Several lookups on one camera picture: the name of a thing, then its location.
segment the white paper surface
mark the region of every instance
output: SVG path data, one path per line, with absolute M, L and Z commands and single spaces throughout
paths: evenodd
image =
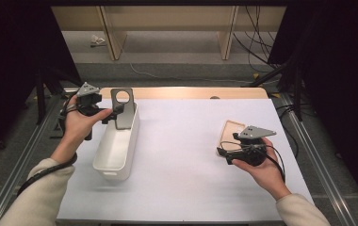
M 131 175 L 107 181 L 92 167 L 105 129 L 78 149 L 59 219 L 142 222 L 281 220 L 275 200 L 245 171 L 217 157 L 227 120 L 277 132 L 269 137 L 285 162 L 286 184 L 312 198 L 271 100 L 136 100 L 140 116 Z M 103 100 L 100 107 L 111 107 Z

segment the white plastic container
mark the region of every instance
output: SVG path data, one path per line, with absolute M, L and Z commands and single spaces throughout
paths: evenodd
M 139 116 L 136 106 L 131 129 L 118 130 L 114 121 L 106 126 L 93 167 L 107 180 L 126 180 L 132 168 L 132 160 L 138 137 Z

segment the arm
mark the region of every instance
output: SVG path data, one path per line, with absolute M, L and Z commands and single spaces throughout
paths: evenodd
M 267 154 L 277 161 L 272 142 L 263 137 L 267 145 Z M 261 165 L 253 167 L 244 161 L 234 159 L 232 163 L 247 171 L 257 184 L 264 188 L 276 200 L 279 215 L 287 225 L 330 225 L 323 214 L 303 196 L 292 194 L 282 180 L 276 166 L 265 160 Z
M 74 96 L 69 105 L 74 105 L 76 98 Z M 32 169 L 28 178 L 39 171 L 68 162 L 89 134 L 94 123 L 106 118 L 111 112 L 111 109 L 106 109 L 91 117 L 86 117 L 77 111 L 70 112 L 67 115 L 64 137 L 51 157 L 42 160 Z M 73 166 L 60 169 L 29 186 L 0 220 L 0 225 L 55 225 L 59 206 L 73 171 Z

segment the person's left hand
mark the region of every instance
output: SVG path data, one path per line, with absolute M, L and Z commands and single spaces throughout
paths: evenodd
M 76 105 L 77 96 L 71 98 L 68 105 Z M 76 149 L 90 133 L 91 127 L 97 122 L 105 119 L 112 113 L 112 109 L 105 109 L 93 116 L 84 116 L 77 110 L 70 111 L 65 121 L 65 133 L 59 142 L 51 158 L 59 163 L 68 162 L 76 152 Z
M 71 98 L 68 105 L 76 105 L 77 96 Z M 90 133 L 91 127 L 97 122 L 105 119 L 112 113 L 112 109 L 105 109 L 93 116 L 84 116 L 79 111 L 71 111 L 67 114 L 65 121 L 64 137 L 72 139 L 73 141 L 82 142 L 83 139 Z

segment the hand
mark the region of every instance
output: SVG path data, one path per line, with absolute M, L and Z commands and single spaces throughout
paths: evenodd
M 75 105 L 77 96 L 71 98 L 68 105 Z M 68 162 L 76 152 L 76 149 L 90 133 L 91 127 L 100 120 L 105 119 L 112 113 L 112 109 L 105 109 L 93 116 L 84 116 L 77 110 L 67 114 L 65 121 L 65 134 L 51 158 L 59 163 Z
M 273 147 L 272 142 L 265 137 L 262 137 L 262 140 L 267 145 L 267 155 L 277 161 L 277 156 L 273 148 L 271 148 Z M 269 192 L 276 201 L 291 194 L 282 179 L 279 169 L 269 159 L 266 159 L 261 165 L 256 167 L 238 159 L 234 159 L 232 163 L 240 169 L 247 171 L 255 182 Z

